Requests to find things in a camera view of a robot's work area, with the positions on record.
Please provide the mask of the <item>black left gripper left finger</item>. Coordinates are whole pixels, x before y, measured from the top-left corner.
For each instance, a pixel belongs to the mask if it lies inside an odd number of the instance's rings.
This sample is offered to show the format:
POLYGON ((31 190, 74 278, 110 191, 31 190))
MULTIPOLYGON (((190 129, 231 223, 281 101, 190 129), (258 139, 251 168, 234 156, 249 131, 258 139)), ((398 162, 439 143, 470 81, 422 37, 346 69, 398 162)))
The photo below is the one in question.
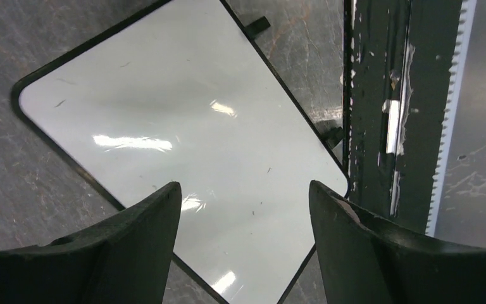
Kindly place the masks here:
POLYGON ((0 303, 161 303, 181 205, 169 182, 45 246, 0 251, 0 303))

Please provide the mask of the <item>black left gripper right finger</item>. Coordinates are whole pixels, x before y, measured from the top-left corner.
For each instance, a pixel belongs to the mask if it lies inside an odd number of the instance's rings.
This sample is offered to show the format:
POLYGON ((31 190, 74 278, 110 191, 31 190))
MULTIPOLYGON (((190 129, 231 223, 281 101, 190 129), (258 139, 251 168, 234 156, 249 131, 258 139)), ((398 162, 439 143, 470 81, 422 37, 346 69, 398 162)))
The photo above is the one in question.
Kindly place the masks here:
POLYGON ((486 303, 486 248, 401 227, 317 180, 309 213, 329 303, 486 303))

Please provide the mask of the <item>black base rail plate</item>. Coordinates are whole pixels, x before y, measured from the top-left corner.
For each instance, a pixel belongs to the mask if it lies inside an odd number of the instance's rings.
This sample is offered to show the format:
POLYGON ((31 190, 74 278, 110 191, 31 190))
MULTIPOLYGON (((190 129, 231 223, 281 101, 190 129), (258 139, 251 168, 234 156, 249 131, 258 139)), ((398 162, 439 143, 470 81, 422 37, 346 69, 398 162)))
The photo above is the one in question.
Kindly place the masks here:
POLYGON ((462 1, 347 1, 350 200, 425 234, 462 1))

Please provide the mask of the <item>small white whiteboard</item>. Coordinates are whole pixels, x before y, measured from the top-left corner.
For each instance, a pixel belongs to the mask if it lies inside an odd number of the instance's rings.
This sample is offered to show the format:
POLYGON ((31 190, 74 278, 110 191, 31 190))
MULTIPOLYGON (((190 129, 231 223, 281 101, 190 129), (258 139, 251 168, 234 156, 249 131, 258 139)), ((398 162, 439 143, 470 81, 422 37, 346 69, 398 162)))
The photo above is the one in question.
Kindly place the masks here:
POLYGON ((156 1, 20 79, 22 120, 114 204, 182 187, 177 262, 222 303, 283 303, 338 159, 225 1, 156 1))

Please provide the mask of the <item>toothed light blue strip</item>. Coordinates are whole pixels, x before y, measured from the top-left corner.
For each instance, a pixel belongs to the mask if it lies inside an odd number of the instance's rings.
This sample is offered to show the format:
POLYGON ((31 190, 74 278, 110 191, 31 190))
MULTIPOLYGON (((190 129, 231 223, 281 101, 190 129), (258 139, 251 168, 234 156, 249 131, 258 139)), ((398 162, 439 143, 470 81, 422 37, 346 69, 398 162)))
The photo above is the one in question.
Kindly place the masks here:
POLYGON ((464 66, 471 37, 471 29, 475 16, 477 1, 462 1, 457 21, 456 36, 454 40, 454 49, 451 58, 451 66, 448 69, 450 73, 447 96, 445 100, 444 116, 442 121, 442 132, 439 140, 439 151, 435 164, 435 173, 433 175, 431 202, 427 218, 427 227, 425 234, 434 237, 439 215, 440 203, 446 177, 447 161, 451 147, 452 133, 456 118, 461 83, 464 75, 464 66))

